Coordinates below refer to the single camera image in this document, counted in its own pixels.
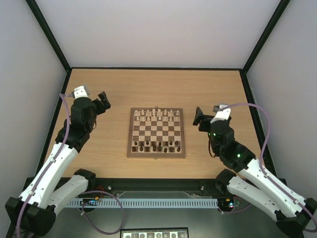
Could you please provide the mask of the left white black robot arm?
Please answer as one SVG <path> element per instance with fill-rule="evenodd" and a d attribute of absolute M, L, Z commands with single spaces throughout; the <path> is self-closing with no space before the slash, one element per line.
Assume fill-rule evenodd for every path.
<path fill-rule="evenodd" d="M 91 100 L 88 92 L 78 87 L 72 97 L 73 104 L 65 108 L 64 126 L 46 162 L 19 197 L 10 197 L 5 204 L 18 238 L 21 230 L 30 235 L 46 235 L 62 209 L 77 195 L 95 186 L 95 173 L 80 169 L 67 183 L 56 188 L 64 171 L 89 140 L 97 116 L 111 108 L 105 92 Z"/>

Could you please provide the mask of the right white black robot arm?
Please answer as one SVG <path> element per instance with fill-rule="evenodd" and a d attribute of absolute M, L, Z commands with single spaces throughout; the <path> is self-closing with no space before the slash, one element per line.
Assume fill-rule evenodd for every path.
<path fill-rule="evenodd" d="M 309 222 L 317 221 L 316 200 L 294 192 L 264 166 L 263 157 L 257 158 L 235 140 L 230 127 L 231 108 L 231 105 L 216 105 L 214 116 L 196 108 L 193 120 L 199 131 L 208 134 L 210 155 L 220 158 L 226 166 L 215 179 L 217 191 L 243 198 L 270 216 L 286 236 L 301 237 L 309 231 Z"/>

